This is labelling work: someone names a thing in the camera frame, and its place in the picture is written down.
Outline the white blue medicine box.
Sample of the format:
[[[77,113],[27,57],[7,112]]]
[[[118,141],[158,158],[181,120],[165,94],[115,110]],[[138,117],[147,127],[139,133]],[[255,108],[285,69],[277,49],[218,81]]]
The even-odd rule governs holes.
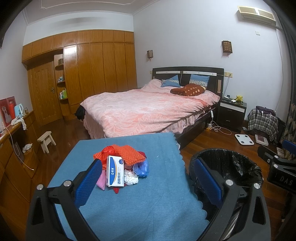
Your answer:
[[[123,187],[125,185],[125,163],[119,156],[107,157],[106,185],[108,187]]]

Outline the brown dotted pillow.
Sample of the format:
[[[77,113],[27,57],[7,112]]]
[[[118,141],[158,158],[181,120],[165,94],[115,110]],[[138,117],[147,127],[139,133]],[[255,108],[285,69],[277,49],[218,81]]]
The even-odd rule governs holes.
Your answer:
[[[187,84],[180,88],[173,88],[170,90],[171,94],[176,94],[180,96],[198,96],[203,94],[206,87],[197,84]]]

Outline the plaid cloth pile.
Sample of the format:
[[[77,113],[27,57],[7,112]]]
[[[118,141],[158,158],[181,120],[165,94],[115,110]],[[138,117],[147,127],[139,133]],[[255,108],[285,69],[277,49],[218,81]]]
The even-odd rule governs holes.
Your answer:
[[[276,140],[278,135],[278,118],[275,115],[253,108],[247,117],[247,128],[249,131],[260,131],[268,135],[270,141]]]

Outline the right wall lamp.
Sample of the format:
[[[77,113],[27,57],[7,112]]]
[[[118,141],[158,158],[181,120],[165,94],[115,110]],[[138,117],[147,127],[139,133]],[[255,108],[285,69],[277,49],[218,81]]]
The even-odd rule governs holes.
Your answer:
[[[233,53],[233,49],[232,49],[232,43],[231,41],[222,41],[222,51],[225,54],[232,54]]]

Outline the wooden sideboard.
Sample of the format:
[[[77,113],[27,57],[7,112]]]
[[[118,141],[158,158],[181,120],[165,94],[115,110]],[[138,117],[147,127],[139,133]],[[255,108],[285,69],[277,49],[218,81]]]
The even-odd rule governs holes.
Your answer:
[[[1,168],[17,194],[30,202],[32,179],[39,166],[37,134],[40,128],[33,111],[24,117],[24,122],[26,130],[22,123],[7,128],[1,126]]]

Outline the red cloth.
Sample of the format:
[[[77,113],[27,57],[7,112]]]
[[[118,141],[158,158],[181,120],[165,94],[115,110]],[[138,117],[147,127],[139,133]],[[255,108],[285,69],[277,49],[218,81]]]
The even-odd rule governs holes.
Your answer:
[[[118,194],[118,193],[119,193],[119,190],[120,190],[120,188],[119,188],[119,187],[113,187],[113,190],[114,190],[114,192],[115,192],[116,194]]]

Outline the left blue pillow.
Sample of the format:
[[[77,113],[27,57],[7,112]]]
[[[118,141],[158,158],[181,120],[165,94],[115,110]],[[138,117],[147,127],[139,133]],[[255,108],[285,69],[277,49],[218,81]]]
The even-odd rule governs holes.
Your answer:
[[[178,75],[170,77],[169,79],[162,80],[161,87],[181,87]]]

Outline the white tissue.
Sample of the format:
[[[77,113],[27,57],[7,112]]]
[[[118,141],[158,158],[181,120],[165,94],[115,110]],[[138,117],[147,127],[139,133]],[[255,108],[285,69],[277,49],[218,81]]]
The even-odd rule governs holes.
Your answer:
[[[125,185],[131,186],[138,184],[138,176],[133,171],[125,169],[124,174]]]

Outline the small wooden stool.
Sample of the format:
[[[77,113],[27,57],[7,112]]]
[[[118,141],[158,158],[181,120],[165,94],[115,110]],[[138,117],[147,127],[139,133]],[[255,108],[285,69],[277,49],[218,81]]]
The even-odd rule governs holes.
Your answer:
[[[48,145],[52,144],[52,145],[56,145],[56,142],[54,141],[53,137],[52,137],[52,132],[51,131],[47,131],[45,133],[43,133],[43,135],[41,135],[37,141],[41,144],[43,153],[49,153],[49,149],[48,149]]]

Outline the red plastic bag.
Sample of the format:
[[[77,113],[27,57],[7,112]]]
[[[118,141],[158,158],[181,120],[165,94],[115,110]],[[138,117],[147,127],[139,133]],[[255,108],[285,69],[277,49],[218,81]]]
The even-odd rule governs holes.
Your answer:
[[[115,156],[116,150],[113,146],[107,146],[102,151],[93,155],[94,159],[99,159],[100,161],[106,161],[108,156]]]

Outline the right blue pillow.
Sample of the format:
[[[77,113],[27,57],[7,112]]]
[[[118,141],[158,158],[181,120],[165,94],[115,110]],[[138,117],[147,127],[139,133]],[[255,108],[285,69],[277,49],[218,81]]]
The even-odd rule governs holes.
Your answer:
[[[191,74],[189,84],[201,85],[207,88],[209,78],[210,76],[206,76],[206,75]]]

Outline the pink packet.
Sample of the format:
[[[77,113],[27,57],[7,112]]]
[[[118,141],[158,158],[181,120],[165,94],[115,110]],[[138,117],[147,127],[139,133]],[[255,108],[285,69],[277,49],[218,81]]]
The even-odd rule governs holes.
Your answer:
[[[96,185],[101,189],[101,190],[105,190],[106,187],[106,171],[102,170],[102,173],[98,179],[98,181],[96,182]]]

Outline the blue plastic bag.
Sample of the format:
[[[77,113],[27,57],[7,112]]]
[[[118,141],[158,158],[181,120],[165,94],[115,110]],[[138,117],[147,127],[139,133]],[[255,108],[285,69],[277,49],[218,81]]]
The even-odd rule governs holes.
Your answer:
[[[139,178],[146,178],[149,174],[149,164],[147,160],[144,160],[143,162],[136,163],[133,165],[133,172],[139,177]]]

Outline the light blue kettle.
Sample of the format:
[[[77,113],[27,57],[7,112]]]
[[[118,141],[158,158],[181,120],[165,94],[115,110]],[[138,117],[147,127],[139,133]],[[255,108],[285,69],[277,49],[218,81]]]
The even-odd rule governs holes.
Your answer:
[[[15,116],[16,116],[16,118],[23,118],[23,111],[24,111],[24,108],[23,108],[23,105],[22,105],[21,103],[15,105],[15,107],[14,107],[14,111],[15,111]]]

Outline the dark bed headboard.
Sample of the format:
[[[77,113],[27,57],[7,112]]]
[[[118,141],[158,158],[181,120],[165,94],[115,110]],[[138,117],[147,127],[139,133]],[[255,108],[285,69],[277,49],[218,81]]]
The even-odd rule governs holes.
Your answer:
[[[153,79],[168,79],[177,75],[179,84],[185,86],[189,84],[192,75],[209,76],[207,90],[217,94],[222,98],[224,69],[216,67],[196,67],[196,66],[177,66],[159,67],[152,69]]]

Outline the red picture frame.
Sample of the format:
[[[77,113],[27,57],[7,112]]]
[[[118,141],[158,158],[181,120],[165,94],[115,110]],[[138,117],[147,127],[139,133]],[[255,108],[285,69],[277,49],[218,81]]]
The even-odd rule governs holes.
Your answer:
[[[15,106],[16,100],[14,96],[4,98],[0,100],[1,117],[4,126],[7,127],[11,124],[11,121],[15,119]]]

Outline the wall air conditioner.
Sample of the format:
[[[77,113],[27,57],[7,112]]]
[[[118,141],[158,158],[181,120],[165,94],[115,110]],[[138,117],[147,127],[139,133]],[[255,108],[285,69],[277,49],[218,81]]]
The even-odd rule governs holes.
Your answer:
[[[245,6],[238,6],[238,10],[245,20],[257,21],[267,25],[276,26],[276,19],[273,13]]]

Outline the yellow plush toy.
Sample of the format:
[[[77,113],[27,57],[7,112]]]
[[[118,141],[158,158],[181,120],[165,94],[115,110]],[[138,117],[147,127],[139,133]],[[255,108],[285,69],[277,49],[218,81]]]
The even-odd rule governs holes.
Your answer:
[[[235,101],[236,101],[236,103],[242,104],[243,103],[243,96],[237,95]]]

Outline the bed with pink cover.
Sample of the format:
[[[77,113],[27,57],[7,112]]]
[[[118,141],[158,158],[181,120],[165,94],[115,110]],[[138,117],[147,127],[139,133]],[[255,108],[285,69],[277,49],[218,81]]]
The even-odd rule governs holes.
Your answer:
[[[194,95],[173,94],[172,89],[152,79],[140,89],[90,96],[80,104],[85,110],[83,124],[92,139],[182,134],[220,100],[200,85],[194,86]]]

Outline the white bathroom scale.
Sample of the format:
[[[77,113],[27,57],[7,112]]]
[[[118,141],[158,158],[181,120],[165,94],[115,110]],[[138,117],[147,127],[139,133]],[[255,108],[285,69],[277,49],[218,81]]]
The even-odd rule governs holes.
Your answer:
[[[236,140],[239,142],[239,144],[243,146],[252,146],[254,145],[253,140],[246,134],[235,134],[234,135]]]

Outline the wall lamp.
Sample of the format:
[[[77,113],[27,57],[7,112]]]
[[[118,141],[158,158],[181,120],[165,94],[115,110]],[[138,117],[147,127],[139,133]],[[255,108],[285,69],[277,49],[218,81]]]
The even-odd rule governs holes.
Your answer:
[[[231,41],[222,41],[222,51],[225,54],[232,54],[233,53],[233,49],[232,49],[232,43]]]
[[[147,51],[147,58],[148,58],[148,59],[151,59],[151,58],[153,58],[153,57],[154,57],[153,51],[152,51],[152,50],[148,50],[148,51]]]

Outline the pink white book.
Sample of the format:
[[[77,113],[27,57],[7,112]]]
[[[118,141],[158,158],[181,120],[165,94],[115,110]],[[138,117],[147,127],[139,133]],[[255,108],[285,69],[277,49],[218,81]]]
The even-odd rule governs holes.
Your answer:
[[[256,143],[258,143],[260,145],[263,145],[263,146],[266,146],[266,147],[269,145],[268,140],[267,140],[266,137],[261,136],[261,135],[257,135],[257,134],[255,134],[254,137],[255,137],[255,142]]]

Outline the black white nightstand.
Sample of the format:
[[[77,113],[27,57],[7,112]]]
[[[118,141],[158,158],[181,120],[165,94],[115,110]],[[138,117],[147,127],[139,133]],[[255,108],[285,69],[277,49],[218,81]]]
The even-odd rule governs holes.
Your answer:
[[[247,103],[232,102],[223,98],[218,108],[217,123],[225,128],[240,133],[247,110]]]

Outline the black trash bin with bag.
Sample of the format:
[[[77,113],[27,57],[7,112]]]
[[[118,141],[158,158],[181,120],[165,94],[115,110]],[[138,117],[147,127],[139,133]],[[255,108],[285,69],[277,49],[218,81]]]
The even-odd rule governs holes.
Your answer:
[[[207,166],[217,171],[224,180],[231,179],[238,186],[250,187],[254,183],[261,186],[263,176],[261,168],[247,156],[227,149],[204,149],[197,152],[191,157],[189,164],[189,176],[194,185],[194,192],[199,201],[202,202],[203,208],[207,212],[206,219],[210,222],[216,208],[206,198],[200,187],[196,186],[196,175],[194,174],[194,160],[201,158]]]

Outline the patterned curtain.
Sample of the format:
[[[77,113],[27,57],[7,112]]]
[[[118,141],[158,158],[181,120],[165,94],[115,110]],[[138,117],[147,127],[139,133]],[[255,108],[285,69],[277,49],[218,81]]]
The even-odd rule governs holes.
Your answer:
[[[295,110],[295,93],[292,95],[292,100],[290,103],[290,111],[288,113],[288,118],[287,118],[287,123],[285,126],[285,130],[283,132],[283,135],[281,137],[280,143],[282,148],[284,149],[284,155],[285,158],[287,158],[288,160],[292,160],[295,162],[295,154],[292,154],[291,151],[289,151],[285,146],[287,146],[287,143],[285,144],[285,142],[289,142],[292,144],[295,144],[295,139],[296,139],[296,133],[295,133],[295,129],[296,129],[296,110]]]

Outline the blue pillow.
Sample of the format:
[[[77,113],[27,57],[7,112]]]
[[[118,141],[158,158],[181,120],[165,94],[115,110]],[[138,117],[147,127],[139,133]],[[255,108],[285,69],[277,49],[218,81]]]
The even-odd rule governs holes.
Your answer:
[[[178,75],[170,77],[169,79],[162,80],[161,87],[181,87]]]
[[[206,76],[206,75],[191,74],[189,84],[201,85],[207,88],[209,78],[210,76]]]

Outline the left wall lamp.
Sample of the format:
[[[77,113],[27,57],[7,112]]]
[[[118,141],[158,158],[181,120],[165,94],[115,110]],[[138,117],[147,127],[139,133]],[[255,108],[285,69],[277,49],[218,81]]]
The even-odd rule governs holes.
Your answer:
[[[151,58],[153,58],[153,57],[154,57],[153,51],[152,51],[152,50],[148,50],[148,51],[147,51],[147,58],[148,58],[148,59],[151,59]]]

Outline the blue table cloth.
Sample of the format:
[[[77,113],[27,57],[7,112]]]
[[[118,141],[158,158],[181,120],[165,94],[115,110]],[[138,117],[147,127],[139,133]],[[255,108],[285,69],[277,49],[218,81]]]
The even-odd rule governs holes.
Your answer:
[[[73,180],[110,145],[129,145],[145,153],[146,178],[115,193],[95,187],[80,211],[100,240],[197,240],[208,226],[172,133],[79,141],[49,183]]]

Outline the wooden wardrobe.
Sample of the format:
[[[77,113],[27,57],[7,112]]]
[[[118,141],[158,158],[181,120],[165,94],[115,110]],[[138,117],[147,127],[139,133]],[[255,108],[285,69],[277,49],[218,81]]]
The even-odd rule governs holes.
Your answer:
[[[41,125],[70,119],[86,98],[137,88],[134,33],[83,30],[23,46],[30,98]]]

